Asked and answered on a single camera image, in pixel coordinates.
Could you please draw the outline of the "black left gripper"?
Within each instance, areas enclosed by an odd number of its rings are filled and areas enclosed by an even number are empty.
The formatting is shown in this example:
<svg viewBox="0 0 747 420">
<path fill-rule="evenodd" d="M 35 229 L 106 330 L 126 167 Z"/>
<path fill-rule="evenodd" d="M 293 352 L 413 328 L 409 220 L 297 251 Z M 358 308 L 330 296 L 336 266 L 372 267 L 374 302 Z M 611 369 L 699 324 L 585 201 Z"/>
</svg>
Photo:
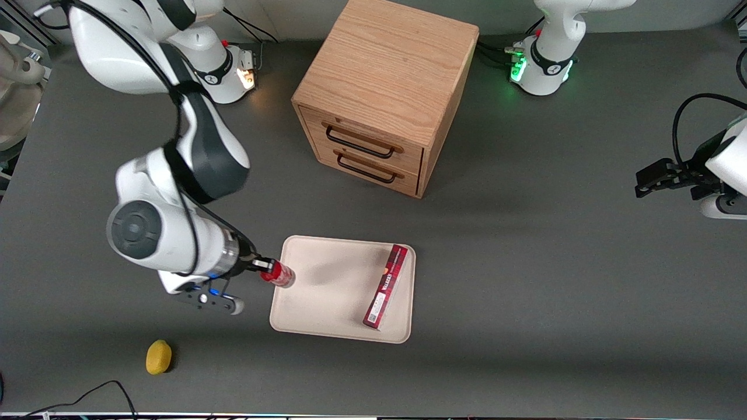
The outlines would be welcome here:
<svg viewBox="0 0 747 420">
<path fill-rule="evenodd" d="M 725 192 L 723 181 L 712 171 L 706 168 L 706 161 L 710 159 L 721 141 L 725 138 L 726 131 L 720 131 L 712 138 L 702 143 L 693 157 L 682 160 L 677 146 L 677 161 L 672 159 L 659 159 L 653 164 L 637 172 L 637 186 L 635 195 L 643 198 L 654 191 L 677 190 L 680 188 L 690 189 L 691 199 L 699 201 L 711 195 L 721 195 Z"/>
</svg>

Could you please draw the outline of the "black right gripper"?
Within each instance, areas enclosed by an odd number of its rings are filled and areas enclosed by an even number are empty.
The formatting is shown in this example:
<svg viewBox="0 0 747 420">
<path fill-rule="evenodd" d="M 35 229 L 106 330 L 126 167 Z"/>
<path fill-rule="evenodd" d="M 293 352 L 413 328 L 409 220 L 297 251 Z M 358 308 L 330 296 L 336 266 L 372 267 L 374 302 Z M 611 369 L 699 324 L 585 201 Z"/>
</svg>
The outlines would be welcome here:
<svg viewBox="0 0 747 420">
<path fill-rule="evenodd" d="M 254 266 L 264 267 L 257 268 L 259 274 L 274 274 L 275 260 L 273 258 L 258 258 L 256 246 L 246 236 L 236 236 L 237 243 L 239 245 L 239 252 L 235 265 L 232 268 L 232 276 L 237 276 L 245 271 L 250 271 L 252 261 Z"/>
</svg>

